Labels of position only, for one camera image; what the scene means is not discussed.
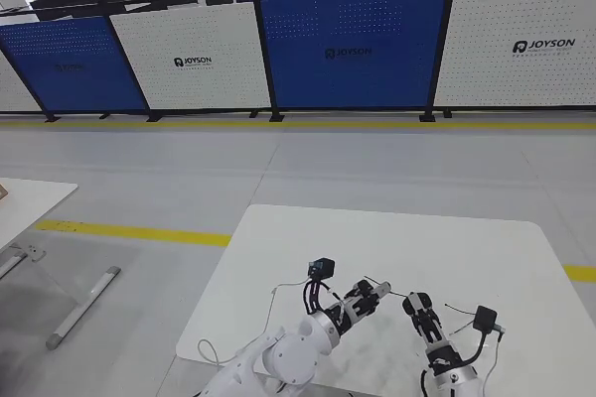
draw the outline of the black cable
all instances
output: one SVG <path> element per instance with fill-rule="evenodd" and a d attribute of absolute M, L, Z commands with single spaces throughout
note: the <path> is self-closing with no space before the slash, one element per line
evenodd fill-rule
<path fill-rule="evenodd" d="M 449 307 L 450 309 L 454 310 L 455 312 L 463 313 L 464 315 L 475 316 L 475 314 L 474 314 L 474 313 L 471 313 L 471 312 L 466 312 L 466 311 L 463 311 L 463 310 L 459 310 L 459 309 L 457 309 L 457 308 L 454 308 L 454 307 L 452 307 L 452 306 L 450 306 L 450 305 L 448 305 L 448 304 L 444 304 L 444 306 L 447 306 L 447 307 Z"/>
<path fill-rule="evenodd" d="M 423 371 L 421 371 L 421 376 L 419 379 L 419 385 L 421 386 L 421 392 L 424 395 L 424 397 L 428 397 L 428 393 L 426 393 L 426 370 L 424 369 Z"/>
<path fill-rule="evenodd" d="M 320 285 L 325 287 L 327 289 L 327 291 L 331 291 L 331 288 L 329 288 L 329 286 L 325 283 L 323 283 L 322 281 L 320 282 Z M 342 301 L 342 299 L 340 299 L 340 296 L 338 294 L 336 294 L 336 291 L 332 292 L 332 295 L 334 296 L 334 298 L 336 298 L 338 301 Z"/>
<path fill-rule="evenodd" d="M 307 312 L 307 315 L 312 315 L 311 310 L 309 309 L 309 303 L 307 302 L 307 289 L 309 288 L 310 284 L 311 281 L 305 284 L 305 288 L 302 290 L 302 303 L 305 305 L 305 311 Z"/>
<path fill-rule="evenodd" d="M 473 362 L 477 361 L 479 355 L 481 354 L 482 350 L 484 349 L 484 343 L 486 342 L 486 334 L 481 332 L 481 340 L 479 340 L 479 347 L 477 347 L 477 352 L 472 357 L 468 358 L 466 361 L 462 361 L 457 365 L 451 365 L 450 369 L 461 368 L 462 366 L 470 365 Z"/>

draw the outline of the metal post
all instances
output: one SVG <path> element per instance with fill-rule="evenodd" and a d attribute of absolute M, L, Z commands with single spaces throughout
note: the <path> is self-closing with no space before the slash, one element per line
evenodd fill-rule
<path fill-rule="evenodd" d="M 126 54 L 125 50 L 123 49 L 123 45 L 121 44 L 121 41 L 119 40 L 119 36 L 117 36 L 117 31 L 115 31 L 115 27 L 112 25 L 112 21 L 110 20 L 110 14 L 106 13 L 105 15 L 103 15 L 103 18 L 106 21 L 106 25 L 108 25 L 108 29 L 110 30 L 110 35 L 112 36 L 112 39 L 115 41 L 115 43 L 117 44 L 117 47 L 119 48 L 119 52 L 121 53 L 121 56 L 123 57 L 124 62 L 126 63 L 126 67 L 128 67 L 128 72 L 130 73 L 130 77 L 132 77 L 132 81 L 135 84 L 135 88 L 137 88 L 137 91 L 141 95 L 141 101 L 143 102 L 143 106 L 146 110 L 146 114 L 148 115 L 147 121 L 148 122 L 159 121 L 159 119 L 161 119 L 161 116 L 156 115 L 150 109 L 150 105 L 148 104 L 146 95 L 143 93 L 143 89 L 141 89 L 141 85 L 139 84 L 139 80 L 137 79 L 137 75 L 135 74 L 135 71 L 132 69 L 132 65 L 130 64 L 128 55 Z"/>
<path fill-rule="evenodd" d="M 267 48 L 267 37 L 265 35 L 265 25 L 262 19 L 262 7 L 260 0 L 253 0 L 254 13 L 256 14 L 256 25 L 258 26 L 258 38 L 260 39 L 260 49 L 262 52 L 262 61 L 265 65 L 265 76 L 267 77 L 267 89 L 269 90 L 269 103 L 271 104 L 270 122 L 281 122 L 284 115 L 280 114 L 278 104 L 276 103 L 276 90 L 274 88 L 274 78 L 271 74 L 271 64 L 269 62 L 269 49 Z"/>
<path fill-rule="evenodd" d="M 435 49 L 435 62 L 433 63 L 433 74 L 430 80 L 430 90 L 428 91 L 428 101 L 424 114 L 419 116 L 421 122 L 434 122 L 433 107 L 435 106 L 435 94 L 437 93 L 437 83 L 439 82 L 439 71 L 441 70 L 441 61 L 444 57 L 444 47 L 446 46 L 446 36 L 448 35 L 448 22 L 450 21 L 450 11 L 453 8 L 453 0 L 444 1 L 444 12 L 441 16 L 441 25 L 439 28 L 439 38 Z"/>
<path fill-rule="evenodd" d="M 27 89 L 29 90 L 29 93 L 31 93 L 31 96 L 33 96 L 33 99 L 35 99 L 36 103 L 38 103 L 38 106 L 40 106 L 40 109 L 42 109 L 42 112 L 47 117 L 46 122 L 53 123 L 55 121 L 60 120 L 60 117 L 56 117 L 53 113 L 51 113 L 49 111 L 49 109 L 47 109 L 45 107 L 44 103 L 42 103 L 42 99 L 40 99 L 40 97 L 38 96 L 36 91 L 33 89 L 33 86 L 29 83 L 27 78 L 24 76 L 24 74 L 18 67 L 18 65 L 15 62 L 15 60 L 13 59 L 13 57 L 11 57 L 11 54 L 9 54 L 9 51 L 7 51 L 6 46 L 4 45 L 4 43 L 2 43 L 1 39 L 0 39 L 0 51 L 2 52 L 2 55 L 4 55 L 4 57 L 7 59 L 7 62 L 9 62 L 9 65 L 11 65 L 14 72 L 18 75 L 18 77 L 20 77 L 20 79 L 22 80 L 24 85 L 27 87 Z"/>

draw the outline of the white cable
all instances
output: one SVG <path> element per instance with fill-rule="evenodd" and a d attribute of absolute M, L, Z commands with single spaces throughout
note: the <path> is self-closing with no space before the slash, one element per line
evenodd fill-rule
<path fill-rule="evenodd" d="M 224 361 L 219 361 L 219 355 L 217 354 L 217 350 L 212 345 L 212 343 L 209 340 L 207 340 L 207 339 L 200 339 L 199 342 L 197 343 L 197 351 L 199 352 L 199 355 L 205 361 L 210 362 L 210 363 L 216 365 L 217 366 L 217 370 L 220 370 L 222 364 L 227 364 L 228 362 L 230 362 L 230 361 L 234 360 L 235 358 L 237 358 L 252 343 L 254 343 L 258 338 L 260 338 L 261 336 L 263 336 L 267 332 L 267 327 L 269 327 L 269 319 L 271 318 L 271 310 L 273 309 L 273 306 L 274 306 L 274 300 L 276 299 L 276 292 L 278 292 L 278 288 L 280 288 L 280 287 L 294 287 L 294 286 L 299 286 L 299 285 L 305 284 L 308 281 L 309 281 L 309 278 L 307 278 L 305 281 L 303 281 L 301 283 L 282 283 L 282 284 L 278 284 L 273 290 L 271 290 L 271 302 L 269 303 L 269 311 L 267 312 L 267 320 L 265 321 L 265 328 L 263 329 L 263 331 L 260 333 L 259 336 L 255 337 L 248 344 L 246 344 L 244 347 L 242 347 L 239 350 L 237 350 L 236 353 L 235 353 L 235 355 L 232 358 L 227 359 L 227 360 L 224 360 Z M 212 350 L 213 354 L 215 355 L 215 359 L 208 358 L 201 351 L 201 343 L 206 343 L 207 345 L 210 346 L 210 349 Z"/>
<path fill-rule="evenodd" d="M 488 371 L 488 375 L 486 375 L 486 380 L 484 380 L 483 397 L 486 397 L 486 384 L 488 383 L 488 378 L 490 378 L 490 375 L 493 373 L 493 371 L 497 367 L 497 362 L 499 361 L 499 345 L 500 344 L 501 344 L 501 342 L 497 339 L 497 348 L 495 348 L 495 363 L 493 364 L 492 368 L 490 368 L 490 371 Z"/>

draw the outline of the white table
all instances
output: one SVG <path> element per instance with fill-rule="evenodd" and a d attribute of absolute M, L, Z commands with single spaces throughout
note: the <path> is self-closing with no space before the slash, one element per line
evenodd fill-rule
<path fill-rule="evenodd" d="M 530 222 L 253 205 L 244 215 L 177 344 L 177 355 L 202 361 L 206 337 L 221 359 L 261 332 L 270 291 L 306 278 L 307 263 L 336 261 L 327 283 L 339 294 L 367 275 L 393 291 L 426 292 L 444 329 L 471 317 L 444 303 L 499 312 L 508 329 L 490 397 L 596 396 L 596 329 L 545 236 Z M 279 290 L 270 328 L 295 327 L 304 315 L 302 289 Z M 323 301 L 329 299 L 323 294 Z M 315 383 L 376 396 L 420 395 L 427 364 L 424 343 L 388 296 L 377 311 L 343 336 L 323 360 Z M 479 333 L 451 336 L 462 356 Z M 496 338 L 475 363 L 485 374 Z"/>
<path fill-rule="evenodd" d="M 33 262 L 38 262 L 44 257 L 46 253 L 42 249 L 31 244 L 18 243 L 16 240 L 25 230 L 68 199 L 77 190 L 77 185 L 9 178 L 0 178 L 0 184 L 9 193 L 0 200 L 0 254 L 10 246 L 20 248 L 0 266 L 1 279 L 25 258 L 31 257 Z M 77 302 L 74 310 L 47 341 L 49 349 L 58 347 L 79 318 L 118 273 L 119 269 L 116 267 L 108 269 L 87 294 L 88 298 L 85 302 Z"/>

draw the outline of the cable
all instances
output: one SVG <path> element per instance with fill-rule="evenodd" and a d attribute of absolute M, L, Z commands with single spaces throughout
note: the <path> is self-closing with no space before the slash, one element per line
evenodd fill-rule
<path fill-rule="evenodd" d="M 474 313 L 472 313 L 472 312 L 466 312 L 466 311 L 463 311 L 463 310 L 459 310 L 459 309 L 457 309 L 457 308 L 453 308 L 452 306 L 450 306 L 450 305 L 448 305 L 448 304 L 444 304 L 444 306 L 447 306 L 447 307 L 449 307 L 450 309 L 454 310 L 455 312 L 463 313 L 464 315 L 475 316 L 475 314 L 474 314 Z"/>
<path fill-rule="evenodd" d="M 419 385 L 421 386 L 421 392 L 424 395 L 424 397 L 428 397 L 428 393 L 426 393 L 426 370 L 424 369 L 423 371 L 421 371 L 421 376 L 419 379 Z"/>
<path fill-rule="evenodd" d="M 497 339 L 497 347 L 495 348 L 495 363 L 490 368 L 490 371 L 488 371 L 488 374 L 486 375 L 486 379 L 484 380 L 483 397 L 486 397 L 486 384 L 488 384 L 488 379 L 490 378 L 490 375 L 493 373 L 493 371 L 497 367 L 497 362 L 499 362 L 499 345 L 501 344 L 502 336 L 503 336 L 503 334 L 500 333 L 499 338 Z"/>
<path fill-rule="evenodd" d="M 463 327 L 459 328 L 458 330 L 448 333 L 448 336 L 452 336 L 457 332 L 461 332 L 461 331 L 465 330 L 467 326 L 469 326 L 470 324 L 472 324 L 474 322 L 475 322 L 474 320 L 470 320 L 469 322 L 467 322 Z"/>
<path fill-rule="evenodd" d="M 232 360 L 234 360 L 235 358 L 237 358 L 243 351 L 245 351 L 252 343 L 254 343 L 257 339 L 259 339 L 261 336 L 263 336 L 266 332 L 267 332 L 267 327 L 269 327 L 269 319 L 271 318 L 271 310 L 273 309 L 274 306 L 274 300 L 276 299 L 276 292 L 278 292 L 278 288 L 280 287 L 293 287 L 293 286 L 299 286 L 299 285 L 303 285 L 305 283 L 307 283 L 309 281 L 309 279 L 306 279 L 303 282 L 300 283 L 282 283 L 282 284 L 278 284 L 273 290 L 271 290 L 271 302 L 269 303 L 269 311 L 267 312 L 267 320 L 265 321 L 265 328 L 263 329 L 263 331 L 260 333 L 259 336 L 255 337 L 254 339 L 252 339 L 248 344 L 246 344 L 244 347 L 240 348 L 236 354 L 227 360 L 224 361 L 220 361 L 219 360 L 219 355 L 217 354 L 217 350 L 215 349 L 215 347 L 212 345 L 212 343 L 207 340 L 207 339 L 200 339 L 199 342 L 197 343 L 197 351 L 199 352 L 199 355 L 207 362 L 210 362 L 214 365 L 217 366 L 217 370 L 221 369 L 221 365 L 222 364 L 226 364 Z M 210 346 L 210 349 L 212 350 L 213 354 L 215 355 L 215 359 L 212 360 L 211 358 L 208 358 L 202 351 L 201 351 L 201 344 L 202 343 L 207 343 Z"/>
<path fill-rule="evenodd" d="M 452 366 L 450 369 L 461 368 L 462 366 L 470 365 L 473 362 L 477 361 L 477 358 L 479 358 L 481 351 L 484 349 L 485 342 L 486 342 L 486 334 L 481 332 L 481 340 L 479 340 L 479 347 L 477 347 L 477 352 L 475 352 L 475 355 L 473 355 L 472 357 L 468 358 L 465 361 L 460 362 L 457 365 Z"/>
<path fill-rule="evenodd" d="M 365 276 L 365 278 L 366 278 L 367 280 L 369 280 L 369 281 L 373 281 L 373 282 L 374 282 L 376 285 L 379 285 L 379 284 L 380 284 L 379 282 L 377 282 L 376 280 L 372 279 L 372 278 L 371 278 L 371 277 L 369 277 L 369 276 Z M 393 291 L 390 291 L 389 293 L 390 293 L 390 294 L 393 294 L 393 295 L 396 295 L 396 296 L 398 296 L 398 297 L 407 298 L 405 295 L 403 295 L 403 294 L 399 294 L 399 293 L 396 293 L 396 292 L 393 292 Z"/>

